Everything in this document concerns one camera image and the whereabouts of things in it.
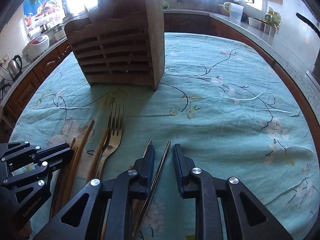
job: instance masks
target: decorative wall poster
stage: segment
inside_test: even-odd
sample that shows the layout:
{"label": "decorative wall poster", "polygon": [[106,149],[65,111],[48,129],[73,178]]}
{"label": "decorative wall poster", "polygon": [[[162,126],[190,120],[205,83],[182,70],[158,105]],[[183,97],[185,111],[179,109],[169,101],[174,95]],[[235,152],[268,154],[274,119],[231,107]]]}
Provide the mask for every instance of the decorative wall poster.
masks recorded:
{"label": "decorative wall poster", "polygon": [[23,11],[28,32],[50,21],[54,26],[65,17],[62,0],[25,0]]}

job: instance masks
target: electric kettle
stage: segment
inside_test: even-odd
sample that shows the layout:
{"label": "electric kettle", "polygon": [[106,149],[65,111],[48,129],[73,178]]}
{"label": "electric kettle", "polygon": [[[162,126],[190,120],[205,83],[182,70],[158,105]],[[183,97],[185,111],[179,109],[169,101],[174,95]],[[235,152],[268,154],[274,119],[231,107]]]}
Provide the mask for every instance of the electric kettle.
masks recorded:
{"label": "electric kettle", "polygon": [[22,69],[22,59],[19,55],[14,56],[12,60],[8,63],[7,70],[9,72],[10,77],[12,78],[13,81],[17,79],[17,77],[21,74],[21,69]]}

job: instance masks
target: plastic pitcher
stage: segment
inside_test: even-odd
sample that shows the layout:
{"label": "plastic pitcher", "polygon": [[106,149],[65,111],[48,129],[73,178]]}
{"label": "plastic pitcher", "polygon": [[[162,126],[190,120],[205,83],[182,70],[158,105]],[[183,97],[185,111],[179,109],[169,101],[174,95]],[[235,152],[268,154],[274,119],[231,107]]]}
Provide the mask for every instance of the plastic pitcher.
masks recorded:
{"label": "plastic pitcher", "polygon": [[[227,3],[229,4],[229,10],[227,10],[225,8]],[[243,6],[236,4],[236,3],[225,2],[223,4],[223,9],[226,12],[230,13],[230,19],[235,20],[235,21],[241,21]]]}

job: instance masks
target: teal floral tablecloth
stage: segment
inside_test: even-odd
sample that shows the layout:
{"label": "teal floral tablecloth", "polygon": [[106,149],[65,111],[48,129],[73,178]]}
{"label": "teal floral tablecloth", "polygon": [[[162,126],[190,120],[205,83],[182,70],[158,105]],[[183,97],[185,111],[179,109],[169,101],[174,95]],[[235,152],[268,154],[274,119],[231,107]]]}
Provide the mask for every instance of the teal floral tablecloth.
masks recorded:
{"label": "teal floral tablecloth", "polygon": [[[70,143],[73,137],[81,139],[94,119],[74,195],[84,186],[110,105],[124,103],[122,141],[106,161],[103,179],[134,164],[149,139],[156,169],[171,140],[213,176],[238,177],[295,240],[302,239],[318,215],[319,165],[306,120],[281,79],[238,41],[166,33],[165,53],[156,92],[127,85],[90,87],[71,53],[35,93],[11,141],[29,140],[42,148]],[[48,222],[50,202],[33,216],[33,235]],[[195,201],[180,198],[171,149],[139,239],[186,240],[194,234]]]}

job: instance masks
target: speckled countertop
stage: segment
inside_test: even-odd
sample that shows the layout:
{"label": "speckled countertop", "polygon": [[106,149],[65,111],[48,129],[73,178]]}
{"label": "speckled countertop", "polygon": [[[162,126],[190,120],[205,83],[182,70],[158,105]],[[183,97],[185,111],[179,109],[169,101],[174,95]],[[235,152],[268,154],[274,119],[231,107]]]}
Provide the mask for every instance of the speckled countertop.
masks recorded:
{"label": "speckled countertop", "polygon": [[[318,121],[320,121],[320,92],[316,88],[316,86],[312,83],[309,77],[306,75],[306,71],[308,67],[299,59],[298,55],[293,54],[289,49],[287,49],[283,44],[281,44],[276,39],[272,38],[268,34],[260,31],[259,29],[248,25],[244,22],[237,22],[230,19],[230,17],[204,12],[204,11],[195,11],[195,10],[184,10],[184,9],[172,9],[165,10],[164,13],[186,13],[186,14],[199,14],[199,15],[207,15],[213,19],[216,19],[231,28],[237,30],[242,33],[244,36],[258,44],[262,49],[264,49],[268,54],[271,55],[293,78],[296,84],[299,86],[308,102],[310,103],[314,113]],[[48,55],[52,50],[66,41],[67,38],[63,38],[62,40],[56,42],[51,45],[47,51],[45,51],[39,58],[37,58],[34,62],[29,64],[24,70],[19,78],[12,84],[10,89],[4,95],[3,100],[0,103],[0,106],[4,106],[14,89],[18,86],[21,80],[33,69],[33,67],[40,62],[46,55]]]}

